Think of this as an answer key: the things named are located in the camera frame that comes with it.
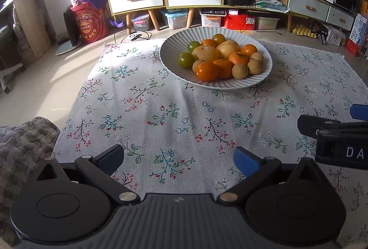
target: red box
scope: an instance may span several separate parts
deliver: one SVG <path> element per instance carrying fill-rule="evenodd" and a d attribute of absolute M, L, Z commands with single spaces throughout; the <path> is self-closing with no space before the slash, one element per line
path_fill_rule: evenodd
<path fill-rule="evenodd" d="M 354 56 L 358 56 L 359 55 L 359 51 L 361 49 L 359 49 L 359 46 L 357 44 L 355 44 L 351 39 L 348 39 L 346 44 L 345 44 L 345 48 L 349 50 L 349 52 L 351 54 L 353 54 Z"/>
<path fill-rule="evenodd" d="M 254 30 L 254 17 L 248 17 L 246 14 L 229 15 L 224 17 L 224 27 L 231 30 Z"/>

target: gray ribbed surface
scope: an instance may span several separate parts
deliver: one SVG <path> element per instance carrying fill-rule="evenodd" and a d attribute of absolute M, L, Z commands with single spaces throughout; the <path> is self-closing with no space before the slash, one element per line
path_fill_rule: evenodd
<path fill-rule="evenodd" d="M 290 249 L 254 233 L 235 208 L 210 195 L 148 194 L 139 205 L 121 207 L 110 223 L 87 240 L 66 246 L 23 242 L 16 249 Z M 333 243 L 309 249 L 336 249 Z"/>
<path fill-rule="evenodd" d="M 187 70 L 179 66 L 178 56 L 181 52 L 187 50 L 187 45 L 189 42 L 192 40 L 201 42 L 204 39 L 212 38 L 215 34 L 223 34 L 227 40 L 232 39 L 236 41 L 240 47 L 247 44 L 255 45 L 258 49 L 258 52 L 264 56 L 262 73 L 259 75 L 248 76 L 243 80 L 232 78 L 227 80 L 217 80 L 214 82 L 202 82 L 201 80 L 197 79 L 192 69 Z M 270 53 L 255 39 L 234 30 L 216 27 L 196 27 L 173 34 L 167 40 L 165 40 L 161 46 L 160 58 L 163 65 L 175 76 L 199 86 L 220 90 L 240 89 L 255 85 L 266 79 L 272 69 L 272 58 Z"/>

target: plaid fabric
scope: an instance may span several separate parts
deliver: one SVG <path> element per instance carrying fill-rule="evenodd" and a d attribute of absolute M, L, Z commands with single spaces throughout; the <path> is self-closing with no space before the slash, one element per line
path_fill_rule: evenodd
<path fill-rule="evenodd" d="M 42 117 L 0 127 L 0 236 L 10 245 L 18 239 L 10 221 L 12 203 L 38 162 L 51 155 L 59 134 L 58 127 Z"/>

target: metal screw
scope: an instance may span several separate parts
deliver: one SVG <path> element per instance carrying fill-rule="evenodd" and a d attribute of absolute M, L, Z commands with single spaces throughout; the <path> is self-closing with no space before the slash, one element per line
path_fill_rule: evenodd
<path fill-rule="evenodd" d="M 133 192 L 123 192 L 119 194 L 119 199 L 121 201 L 133 201 L 137 198 L 137 194 Z"/>
<path fill-rule="evenodd" d="M 220 195 L 220 199 L 222 201 L 236 201 L 238 199 L 238 195 L 235 193 L 226 192 Z"/>

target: red bucket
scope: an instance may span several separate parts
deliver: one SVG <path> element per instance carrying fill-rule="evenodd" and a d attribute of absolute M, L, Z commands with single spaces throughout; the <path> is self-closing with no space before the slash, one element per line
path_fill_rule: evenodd
<path fill-rule="evenodd" d="M 70 9 L 74 12 L 82 39 L 87 44 L 102 39 L 108 34 L 104 7 L 94 8 L 89 2 L 84 2 Z"/>

